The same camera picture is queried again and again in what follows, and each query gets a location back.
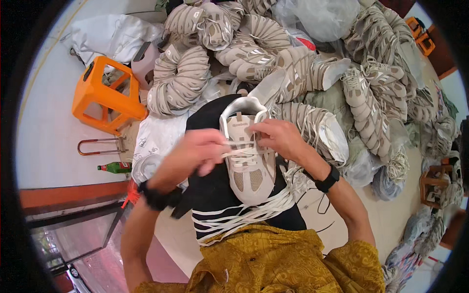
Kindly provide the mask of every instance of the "wrist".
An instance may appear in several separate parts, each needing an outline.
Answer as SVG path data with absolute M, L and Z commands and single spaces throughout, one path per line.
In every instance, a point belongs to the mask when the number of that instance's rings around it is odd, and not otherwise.
M 170 193 L 176 188 L 176 185 L 176 183 L 159 174 L 158 171 L 147 182 L 148 189 L 156 190 L 161 195 Z
M 303 167 L 315 180 L 324 181 L 331 172 L 331 166 L 324 161 L 318 152 L 310 145 L 303 152 L 300 160 L 297 162 Z

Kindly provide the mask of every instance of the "black watch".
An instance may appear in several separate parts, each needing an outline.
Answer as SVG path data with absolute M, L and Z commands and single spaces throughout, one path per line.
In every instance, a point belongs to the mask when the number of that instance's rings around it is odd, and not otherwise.
M 145 196 L 147 205 L 152 210 L 162 211 L 167 206 L 175 207 L 179 204 L 182 198 L 182 189 L 176 187 L 173 191 L 166 195 L 161 195 L 157 190 L 148 189 L 147 188 L 147 181 L 144 181 L 138 187 L 138 192 L 143 193 Z
M 311 176 L 306 170 L 303 170 L 303 173 L 309 179 L 314 181 L 314 183 L 316 184 L 316 187 L 318 188 L 318 190 L 320 190 L 324 193 L 328 193 L 329 188 L 331 188 L 332 185 L 334 185 L 340 179 L 339 170 L 337 170 L 337 168 L 335 166 L 331 165 L 331 164 L 329 164 L 329 166 L 331 166 L 331 172 L 329 173 L 329 175 L 327 176 L 327 178 L 324 181 L 314 179 L 313 176 Z

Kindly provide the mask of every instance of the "green glass bottle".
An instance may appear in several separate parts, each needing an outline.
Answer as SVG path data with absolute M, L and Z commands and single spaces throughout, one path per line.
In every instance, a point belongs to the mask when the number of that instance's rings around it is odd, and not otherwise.
M 112 162 L 107 165 L 98 166 L 98 170 L 108 171 L 114 174 L 129 173 L 132 171 L 132 163 L 128 162 Z

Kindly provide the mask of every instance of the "orange plastic stool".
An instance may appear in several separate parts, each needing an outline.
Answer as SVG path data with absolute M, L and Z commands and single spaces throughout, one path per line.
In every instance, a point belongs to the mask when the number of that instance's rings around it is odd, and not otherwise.
M 410 30 L 412 31 L 412 36 L 416 40 L 420 33 L 422 32 L 422 27 L 418 23 L 417 19 L 415 17 L 409 17 L 408 20 L 406 20 L 406 24 L 410 27 Z
M 428 36 L 428 33 L 424 33 L 417 40 L 415 40 L 415 44 L 420 46 L 424 56 L 430 55 L 430 53 L 436 48 L 435 43 Z
M 106 65 L 110 65 L 124 73 L 110 86 L 102 83 Z M 116 91 L 116 88 L 129 77 L 130 93 L 127 97 Z M 101 105 L 101 119 L 93 118 L 84 113 L 92 102 Z M 108 109 L 119 112 L 119 116 L 112 121 L 108 121 Z M 143 120 L 146 110 L 145 106 L 139 101 L 138 80 L 133 76 L 132 70 L 105 56 L 96 57 L 76 85 L 72 114 L 89 126 L 117 136 L 121 135 L 118 131 L 120 127 L 132 120 Z

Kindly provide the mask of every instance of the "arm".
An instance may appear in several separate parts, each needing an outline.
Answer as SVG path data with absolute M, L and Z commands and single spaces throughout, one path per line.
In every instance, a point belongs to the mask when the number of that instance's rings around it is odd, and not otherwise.
M 251 127 L 260 131 L 259 146 L 272 148 L 283 158 L 293 160 L 303 167 L 313 178 L 324 180 L 331 171 L 316 150 L 304 142 L 296 126 L 292 123 L 266 119 Z M 332 206 L 347 225 L 349 240 L 363 240 L 376 246 L 371 230 L 368 212 L 355 190 L 342 177 L 327 193 Z
M 155 174 L 148 180 L 147 188 L 165 195 L 174 190 L 196 169 L 200 176 L 212 171 L 215 164 L 223 162 L 221 154 L 230 150 L 224 146 L 224 136 L 215 129 L 188 131 L 184 138 L 167 155 Z M 127 220 L 121 238 L 121 256 L 129 292 L 142 282 L 152 281 L 146 255 L 153 238 L 159 211 L 151 210 L 141 197 Z

